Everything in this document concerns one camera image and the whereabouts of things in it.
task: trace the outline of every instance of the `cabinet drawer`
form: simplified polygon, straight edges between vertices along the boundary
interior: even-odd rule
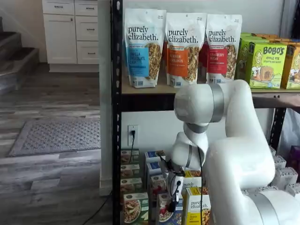
[[[77,41],[98,41],[98,18],[76,16]]]
[[[98,41],[77,41],[78,64],[99,64]]]
[[[43,0],[44,14],[74,15],[73,0]]]
[[[98,16],[98,2],[88,0],[76,0],[75,15]]]

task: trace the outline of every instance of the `power cord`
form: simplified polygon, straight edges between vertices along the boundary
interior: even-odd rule
[[[104,201],[104,203],[100,206],[100,208],[90,218],[88,218],[82,225],[86,225],[87,222],[89,222],[91,219],[93,219],[94,216],[97,215],[102,210],[103,206],[108,201],[108,199],[110,198],[110,196],[112,195],[112,193],[113,193],[113,191],[110,192],[110,194],[108,195],[108,197],[106,198],[106,200]]]
[[[134,145],[134,143],[135,143],[135,130],[130,131],[130,134],[132,135],[132,145],[131,145],[131,152],[130,152],[129,163],[131,162],[132,151],[133,151],[133,145]]]
[[[203,170],[202,170],[202,160],[201,160],[201,155],[200,155],[200,148],[198,147],[198,154],[199,154],[199,160],[200,160],[200,169],[201,169],[201,205],[200,205],[200,224],[202,225],[202,198],[203,198],[203,186],[202,186],[202,181],[203,181]]]

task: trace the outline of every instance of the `baseboard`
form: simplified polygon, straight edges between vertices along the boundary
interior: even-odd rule
[[[49,64],[52,73],[98,73],[99,65]]]

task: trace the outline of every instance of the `yellow box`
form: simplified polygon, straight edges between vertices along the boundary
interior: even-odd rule
[[[300,45],[288,45],[281,87],[300,89]]]

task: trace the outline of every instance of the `bobo's box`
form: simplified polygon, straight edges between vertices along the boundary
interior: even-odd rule
[[[286,48],[281,43],[249,44],[245,80],[251,88],[280,88]]]

